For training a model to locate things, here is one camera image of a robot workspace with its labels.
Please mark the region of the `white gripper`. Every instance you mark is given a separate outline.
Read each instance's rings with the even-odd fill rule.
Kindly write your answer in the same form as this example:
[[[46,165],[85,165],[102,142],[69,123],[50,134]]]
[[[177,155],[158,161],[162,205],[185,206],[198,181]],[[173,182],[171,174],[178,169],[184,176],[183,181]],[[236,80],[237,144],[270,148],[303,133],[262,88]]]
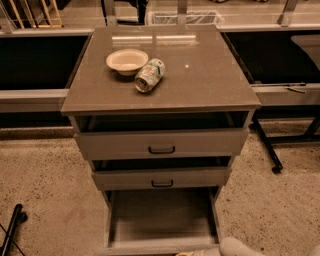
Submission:
[[[218,247],[199,249],[193,252],[181,252],[175,256],[221,256],[220,250]]]

